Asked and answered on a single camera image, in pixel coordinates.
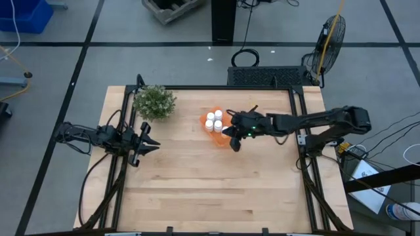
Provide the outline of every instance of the gray floor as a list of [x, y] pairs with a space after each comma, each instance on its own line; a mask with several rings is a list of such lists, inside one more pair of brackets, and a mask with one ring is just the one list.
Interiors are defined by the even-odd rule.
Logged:
[[[67, 11], [55, 10], [40, 35], [22, 34], [23, 41], [83, 42], [98, 0], [68, 0]], [[315, 42], [322, 24], [336, 13], [339, 1], [300, 0], [293, 8], [284, 0], [261, 4], [254, 10], [248, 41]], [[387, 1], [404, 39], [420, 42], [416, 0]], [[105, 0], [93, 34], [94, 42], [194, 42], [211, 40], [210, 2], [172, 24], [162, 26], [139, 0]], [[235, 41], [242, 41], [247, 10], [238, 9]], [[351, 0], [345, 3], [345, 42], [398, 42], [379, 1]], [[15, 41], [15, 34], [0, 32], [0, 42]], [[260, 66], [295, 66], [310, 47], [253, 47], [261, 56]], [[238, 47], [89, 47], [81, 68], [66, 121], [95, 126], [106, 87], [135, 82], [141, 73], [147, 84], [225, 85], [231, 56]], [[79, 58], [79, 47], [20, 47], [15, 56], [34, 74], [32, 87], [9, 100], [14, 116], [0, 132], [0, 231], [13, 235], [44, 156], [58, 111]], [[410, 48], [420, 62], [420, 48]], [[241, 55], [238, 63], [253, 63]], [[11, 61], [0, 62], [1, 76], [22, 76]], [[420, 87], [401, 48], [343, 48], [327, 74], [323, 90], [326, 108], [362, 106], [373, 123], [371, 133], [420, 110]], [[0, 96], [15, 88], [0, 87]], [[398, 127], [416, 121], [409, 119]], [[402, 152], [420, 143], [420, 134], [409, 133], [374, 159], [400, 167], [407, 165]], [[364, 137], [349, 136], [358, 142]], [[381, 138], [364, 143], [371, 148]], [[413, 149], [414, 161], [420, 161]], [[41, 188], [26, 233], [63, 231], [72, 228], [81, 181], [88, 156], [58, 144]], [[353, 213], [357, 231], [403, 235], [375, 220]]]

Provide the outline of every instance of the wooden table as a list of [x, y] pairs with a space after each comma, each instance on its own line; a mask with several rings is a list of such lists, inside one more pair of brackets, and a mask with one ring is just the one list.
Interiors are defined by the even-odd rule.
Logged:
[[[324, 111], [318, 87], [303, 87], [308, 113]], [[108, 87], [100, 125], [121, 109], [125, 87]], [[236, 111], [255, 104], [260, 113], [291, 113], [289, 95], [281, 90], [174, 90], [175, 113], [167, 121], [150, 123], [150, 137], [161, 148], [140, 158], [138, 168], [129, 166], [121, 205], [118, 231], [310, 233], [308, 209], [300, 170], [296, 139], [283, 146], [273, 137], [242, 141], [241, 150], [217, 147], [199, 124], [199, 116], [221, 106]], [[135, 121], [140, 132], [141, 117]], [[326, 127], [312, 129], [319, 133]], [[104, 154], [94, 148], [89, 168]], [[332, 147], [324, 154], [333, 157]], [[83, 199], [83, 219], [97, 208], [104, 196], [111, 158], [89, 176]], [[337, 164], [318, 158], [324, 195], [336, 215], [352, 228], [350, 212]], [[322, 229], [314, 198], [318, 228]], [[107, 226], [114, 203], [110, 204]]]

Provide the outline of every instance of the orange tray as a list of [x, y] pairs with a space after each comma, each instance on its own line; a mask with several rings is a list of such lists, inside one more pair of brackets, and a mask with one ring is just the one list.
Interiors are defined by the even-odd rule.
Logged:
[[[210, 137], [212, 137], [212, 139], [216, 142], [216, 145], [218, 145], [219, 147], [224, 147], [224, 146], [229, 145], [230, 137], [227, 136], [226, 138], [223, 138], [221, 132], [215, 132], [215, 131], [209, 132], [205, 128], [205, 122], [207, 121], [207, 114], [209, 112], [213, 112], [214, 113], [218, 109], [221, 110], [221, 111], [223, 111], [223, 109], [221, 107], [214, 107], [214, 108], [210, 109], [206, 114], [201, 115], [199, 117], [199, 122], [201, 123], [201, 126], [203, 127], [204, 131], [206, 133], [208, 133], [210, 135]], [[231, 119], [232, 119], [232, 116], [229, 115], [229, 114], [227, 114], [226, 111], [223, 111], [222, 125], [224, 127], [225, 126], [228, 126], [228, 127], [231, 126], [231, 124], [230, 124], [230, 120]]]

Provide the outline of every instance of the black fan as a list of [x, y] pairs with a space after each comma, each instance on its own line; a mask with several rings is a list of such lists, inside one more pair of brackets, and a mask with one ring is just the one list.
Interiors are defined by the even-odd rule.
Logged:
[[[324, 87], [324, 74], [326, 74], [332, 67], [337, 59], [341, 45], [343, 44], [344, 34], [346, 31], [346, 21], [342, 16], [338, 16], [337, 22], [335, 23], [335, 27], [333, 33], [328, 41], [327, 48], [325, 50], [324, 61], [321, 64], [321, 56], [322, 51], [324, 50], [324, 46], [327, 41], [328, 34], [330, 33], [335, 16], [328, 18], [327, 22], [323, 25], [321, 34], [318, 38], [318, 42], [316, 42], [315, 49], [312, 53], [305, 54], [302, 57], [301, 65], [303, 66], [305, 58], [308, 57], [306, 61], [306, 65], [310, 67], [310, 70], [305, 72], [305, 75], [311, 80], [313, 85], [320, 85], [319, 81], [314, 80], [311, 72], [317, 74], [318, 68], [320, 68], [320, 75], [322, 78], [322, 85], [321, 88]], [[312, 57], [312, 65], [308, 64], [308, 61]]]

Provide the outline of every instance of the potted plant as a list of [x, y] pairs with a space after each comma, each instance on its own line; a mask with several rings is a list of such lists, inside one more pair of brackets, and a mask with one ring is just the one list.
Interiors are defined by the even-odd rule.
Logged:
[[175, 100], [172, 91], [164, 86], [151, 85], [143, 87], [135, 96], [133, 107], [147, 121], [167, 118], [175, 110]]

